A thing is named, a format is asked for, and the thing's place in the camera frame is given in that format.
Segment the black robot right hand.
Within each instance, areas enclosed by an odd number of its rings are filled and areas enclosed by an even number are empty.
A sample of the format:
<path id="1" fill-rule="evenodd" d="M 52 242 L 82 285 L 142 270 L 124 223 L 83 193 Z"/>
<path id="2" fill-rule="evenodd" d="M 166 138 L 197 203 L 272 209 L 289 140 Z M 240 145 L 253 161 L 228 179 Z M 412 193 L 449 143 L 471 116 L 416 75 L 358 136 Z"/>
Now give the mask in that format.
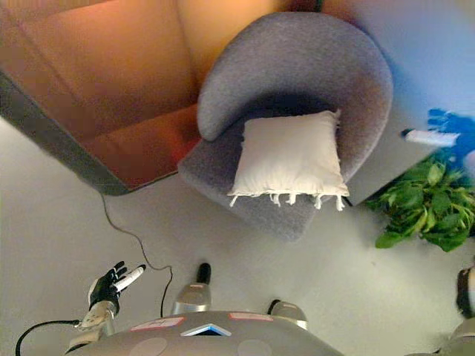
<path id="1" fill-rule="evenodd" d="M 474 118 L 432 108 L 427 112 L 427 130 L 407 128 L 401 137 L 406 142 L 447 148 L 453 162 L 463 165 L 474 152 Z"/>

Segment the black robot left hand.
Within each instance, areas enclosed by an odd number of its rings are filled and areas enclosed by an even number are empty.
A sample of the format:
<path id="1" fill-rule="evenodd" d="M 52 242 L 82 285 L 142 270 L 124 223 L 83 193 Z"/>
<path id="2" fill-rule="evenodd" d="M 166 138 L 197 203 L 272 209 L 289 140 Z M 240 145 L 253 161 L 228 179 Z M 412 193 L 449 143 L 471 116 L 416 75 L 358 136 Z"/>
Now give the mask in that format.
<path id="1" fill-rule="evenodd" d="M 128 271 L 124 261 L 118 262 L 92 283 L 88 292 L 89 309 L 99 302 L 107 301 L 112 303 L 118 312 L 121 293 L 135 282 L 145 270 L 146 265 L 142 264 Z"/>

